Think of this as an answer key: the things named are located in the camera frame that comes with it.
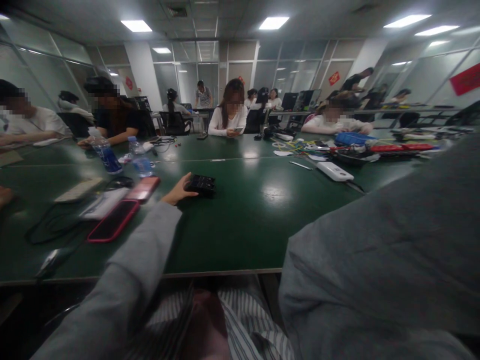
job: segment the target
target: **red sign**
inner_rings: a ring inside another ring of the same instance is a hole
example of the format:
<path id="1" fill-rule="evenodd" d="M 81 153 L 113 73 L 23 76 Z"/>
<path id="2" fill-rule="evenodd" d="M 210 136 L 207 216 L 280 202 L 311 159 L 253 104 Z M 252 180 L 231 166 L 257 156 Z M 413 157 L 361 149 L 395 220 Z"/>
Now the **red sign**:
<path id="1" fill-rule="evenodd" d="M 340 73 L 338 71 L 328 78 L 330 86 L 333 86 L 338 80 L 340 80 Z"/>
<path id="2" fill-rule="evenodd" d="M 132 82 L 132 80 L 130 80 L 130 78 L 127 76 L 125 78 L 125 85 L 130 89 L 132 90 L 134 88 L 134 83 Z"/>
<path id="3" fill-rule="evenodd" d="M 451 77 L 450 83 L 457 96 L 480 88 L 480 63 Z"/>

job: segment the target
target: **ceiling light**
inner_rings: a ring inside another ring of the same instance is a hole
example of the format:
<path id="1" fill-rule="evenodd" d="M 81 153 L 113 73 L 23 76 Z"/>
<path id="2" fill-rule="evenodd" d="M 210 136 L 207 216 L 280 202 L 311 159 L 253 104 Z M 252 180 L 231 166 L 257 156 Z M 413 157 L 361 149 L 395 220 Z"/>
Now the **ceiling light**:
<path id="1" fill-rule="evenodd" d="M 267 17 L 263 24 L 260 25 L 260 30 L 278 30 L 283 24 L 287 22 L 289 17 Z"/>
<path id="2" fill-rule="evenodd" d="M 448 41 L 433 41 L 430 43 L 429 46 L 437 46 L 437 45 L 442 45 L 442 44 L 445 44 L 445 43 L 448 43 Z"/>
<path id="3" fill-rule="evenodd" d="M 430 29 L 427 31 L 418 32 L 415 34 L 415 36 L 432 36 L 432 35 L 444 33 L 456 28 L 459 28 L 459 26 L 443 25 L 443 26 L 434 27 L 433 29 Z"/>
<path id="4" fill-rule="evenodd" d="M 452 35 L 468 35 L 480 32 L 480 26 L 467 27 L 466 29 L 452 32 Z"/>
<path id="5" fill-rule="evenodd" d="M 171 54 L 172 52 L 168 47 L 154 47 L 153 51 L 159 54 Z"/>
<path id="6" fill-rule="evenodd" d="M 407 17 L 401 18 L 395 22 L 392 22 L 388 25 L 385 25 L 384 28 L 403 28 L 411 24 L 415 24 L 421 20 L 431 17 L 432 15 L 409 15 Z"/>
<path id="7" fill-rule="evenodd" d="M 152 29 L 143 20 L 122 20 L 121 23 L 134 33 L 149 33 Z"/>

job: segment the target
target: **plastic bottle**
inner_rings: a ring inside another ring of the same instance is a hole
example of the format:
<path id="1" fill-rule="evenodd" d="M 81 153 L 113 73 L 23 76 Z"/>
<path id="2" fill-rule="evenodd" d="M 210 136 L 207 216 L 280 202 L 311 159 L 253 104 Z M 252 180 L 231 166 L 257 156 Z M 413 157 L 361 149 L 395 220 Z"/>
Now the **plastic bottle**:
<path id="1" fill-rule="evenodd" d="M 93 126 L 88 128 L 88 133 L 90 134 L 90 145 L 96 151 L 98 156 L 100 156 L 106 172 L 110 175 L 120 174 L 124 169 L 115 156 L 109 141 Z"/>
<path id="2" fill-rule="evenodd" d="M 142 144 L 137 141 L 136 136 L 129 136 L 130 142 L 130 158 L 135 170 L 141 178 L 146 178 L 154 175 L 150 160 L 145 156 L 145 149 Z"/>

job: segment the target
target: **smartphone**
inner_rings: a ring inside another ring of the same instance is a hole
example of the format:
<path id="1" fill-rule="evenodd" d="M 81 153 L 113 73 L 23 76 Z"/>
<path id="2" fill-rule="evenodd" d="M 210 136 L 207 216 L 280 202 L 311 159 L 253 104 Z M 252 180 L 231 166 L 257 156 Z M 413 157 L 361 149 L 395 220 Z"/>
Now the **smartphone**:
<path id="1" fill-rule="evenodd" d="M 120 201 L 86 238 L 89 243 L 109 243 L 115 240 L 140 208 L 138 200 Z"/>
<path id="2" fill-rule="evenodd" d="M 141 204 L 146 203 L 159 184 L 160 178 L 158 176 L 144 177 L 125 196 L 125 199 L 138 200 Z"/>

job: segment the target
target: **white power strip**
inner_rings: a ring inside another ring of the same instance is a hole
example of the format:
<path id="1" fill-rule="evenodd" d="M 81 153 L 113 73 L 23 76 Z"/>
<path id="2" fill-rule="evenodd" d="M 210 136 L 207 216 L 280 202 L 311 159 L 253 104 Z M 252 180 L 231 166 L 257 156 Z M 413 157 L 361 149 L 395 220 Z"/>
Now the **white power strip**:
<path id="1" fill-rule="evenodd" d="M 82 181 L 77 186 L 71 188 L 64 194 L 57 197 L 55 203 L 71 203 L 76 200 L 79 200 L 85 196 L 90 190 L 95 188 L 98 184 L 103 181 L 101 177 L 96 177 L 90 180 Z"/>
<path id="2" fill-rule="evenodd" d="M 318 162 L 316 167 L 324 172 L 330 179 L 336 182 L 346 182 L 354 179 L 353 175 L 335 165 L 333 162 Z"/>

